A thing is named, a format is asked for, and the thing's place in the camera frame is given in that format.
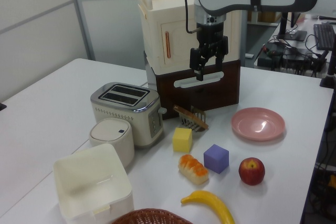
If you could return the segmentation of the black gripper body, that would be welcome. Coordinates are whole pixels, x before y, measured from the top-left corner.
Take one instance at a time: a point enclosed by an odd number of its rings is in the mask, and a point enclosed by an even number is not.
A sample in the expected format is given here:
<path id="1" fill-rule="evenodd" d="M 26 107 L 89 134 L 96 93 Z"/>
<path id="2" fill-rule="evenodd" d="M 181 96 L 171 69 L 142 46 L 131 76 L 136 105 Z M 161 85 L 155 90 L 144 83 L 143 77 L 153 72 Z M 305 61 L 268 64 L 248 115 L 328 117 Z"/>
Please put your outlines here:
<path id="1" fill-rule="evenodd" d="M 196 27 L 199 28 L 199 31 L 196 33 L 198 49 L 206 46 L 215 46 L 221 50 L 225 48 L 225 43 L 223 42 L 223 22 L 212 25 L 196 23 Z"/>

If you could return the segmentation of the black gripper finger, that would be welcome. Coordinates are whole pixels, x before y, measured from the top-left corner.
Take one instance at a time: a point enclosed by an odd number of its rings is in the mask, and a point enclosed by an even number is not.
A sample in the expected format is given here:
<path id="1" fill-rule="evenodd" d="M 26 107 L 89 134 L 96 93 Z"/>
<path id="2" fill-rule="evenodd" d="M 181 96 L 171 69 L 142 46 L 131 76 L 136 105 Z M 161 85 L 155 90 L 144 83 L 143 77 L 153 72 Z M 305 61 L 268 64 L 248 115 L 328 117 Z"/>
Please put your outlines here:
<path id="1" fill-rule="evenodd" d="M 195 72 L 198 81 L 203 81 L 204 68 L 210 57 L 211 50 L 207 45 L 190 49 L 190 68 Z"/>
<path id="2" fill-rule="evenodd" d="M 218 71 L 222 70 L 222 64 L 225 55 L 228 54 L 228 37 L 223 36 L 218 42 L 216 42 L 215 50 L 215 66 Z"/>

